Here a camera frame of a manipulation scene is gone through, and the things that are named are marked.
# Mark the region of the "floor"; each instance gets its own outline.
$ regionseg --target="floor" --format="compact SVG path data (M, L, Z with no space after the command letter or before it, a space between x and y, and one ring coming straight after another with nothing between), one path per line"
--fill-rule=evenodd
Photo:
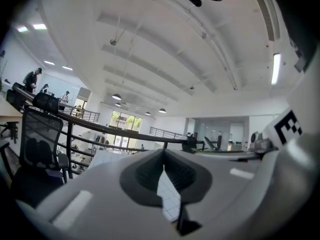
M127 156L128 154L124 151L97 150L88 170L97 165L114 162ZM163 215L170 222L175 221L179 216L181 197L164 171L159 179L157 195L162 197Z

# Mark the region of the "table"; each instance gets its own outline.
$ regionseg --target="table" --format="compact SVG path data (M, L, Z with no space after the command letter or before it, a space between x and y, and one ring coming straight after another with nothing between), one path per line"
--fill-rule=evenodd
M4 97L0 96L0 124L6 122L20 122L22 114L16 110Z

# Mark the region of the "ceiling light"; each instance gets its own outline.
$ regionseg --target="ceiling light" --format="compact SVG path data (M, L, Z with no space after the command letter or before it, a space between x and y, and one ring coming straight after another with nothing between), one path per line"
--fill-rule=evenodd
M44 62L47 63L47 64L50 64L50 65L56 65L56 64L54 64L53 62L50 62L50 61L44 60Z
M114 95L112 95L112 98L121 101L121 96L118 93L115 93Z
M271 81L272 85L275 85L278 81L280 61L281 61L280 53L276 53L275 55L273 55L273 73L272 73L272 81Z
M16 30L18 30L19 32L26 32L26 31L28 31L28 29L27 29L25 26L17 27Z
M33 27L35 30L46 30L47 29L45 24L34 24Z
M62 66L64 69L66 69L66 70L72 70L72 68L71 67L67 67L67 66Z

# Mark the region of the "office chair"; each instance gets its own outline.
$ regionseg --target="office chair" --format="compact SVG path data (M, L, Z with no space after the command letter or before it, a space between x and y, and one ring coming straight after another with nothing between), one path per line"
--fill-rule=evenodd
M6 101L9 102L16 110L20 111L20 98L18 95L16 95L16 92L14 90L9 89L6 93ZM18 133L18 127L17 122L7 122L6 124L0 125L1 127L4 127L4 129L1 131L0 136L3 138L3 134L6 130L10 130L10 138L11 140L14 140L14 144L17 143L17 133Z
M54 113L58 110L58 102L51 99L55 98L39 93L32 104ZM57 155L62 128L63 121L58 117L32 108L24 110L19 155L21 167L13 176L11 184L15 199L36 207L46 196L63 185L62 177L64 183L67 183L66 169L69 160L63 153Z

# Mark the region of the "balcony railing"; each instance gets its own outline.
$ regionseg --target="balcony railing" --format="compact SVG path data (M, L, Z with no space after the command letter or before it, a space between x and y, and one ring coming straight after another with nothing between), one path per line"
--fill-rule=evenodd
M16 91L16 95L23 96L24 100L32 103L32 101L34 99L34 95L31 95L30 93L28 93L20 88L15 88L14 90ZM95 154L92 154L92 153L89 153L86 151L82 151L82 150L78 150L78 149L72 147L73 140L78 140L78 141L85 142L88 144L93 144L93 145L97 145L100 147L112 148L112 149L117 149L117 150L138 151L138 152L146 151L144 149L138 149L138 148L129 148L129 147L114 146L114 145L110 145L110 144L103 144L103 143L99 143L99 142L95 142L95 141L92 141L89 139L82 138L80 136L73 135L72 132L73 132L74 125L78 125L78 126L87 128L89 130L94 130L97 132L116 135L116 136L128 137L128 138L133 138L133 139L137 139L137 140L144 140L144 141L151 141L151 142L163 142L164 149L166 149L168 147L168 143L181 143L182 144L184 142L184 140L176 139L178 137L178 134L176 134L174 137L170 137L169 135L168 135L168 137L163 137L163 136L167 136L167 134L163 134L162 137L159 137L159 136L150 136L150 135L145 135L145 134L139 134L139 133L132 132L132 131L129 132L129 131L125 131L125 130L114 129L114 128L110 128L110 127L106 127L106 126L94 123L94 122L96 122L95 121L97 118L96 115L93 117L93 119L91 119L92 116L89 115L89 119L85 120L86 117L84 116L84 113L83 113L82 117L78 117L78 116L73 116L72 115L73 112L77 113L76 111L72 111L72 109L71 109L69 112L59 110L57 114L53 114L53 116L58 117L67 123L67 132L65 132L65 131L61 132L61 134L66 136L66 144L62 144L62 143L58 142L57 145L66 150L66 155L69 159L68 176L70 179L73 179L73 174L76 174L76 175L80 174L79 171L75 171L72 169L73 164L83 166L85 168L89 167L89 165L86 163L73 160L72 156L71 156L72 152L79 153L79 154L82 154L82 155L85 155L88 157L95 156ZM54 142L54 140L49 139L49 138L47 138L46 140L49 142Z
M154 127L150 127L150 135L169 139L179 139L181 136L183 136L182 134L174 133L167 130L161 130Z
M36 95L30 92L26 92L32 97L35 97ZM70 106L67 104L59 103L59 111L65 114L69 114L70 116L95 123L98 122L100 113L92 112L89 110L85 110L79 107Z

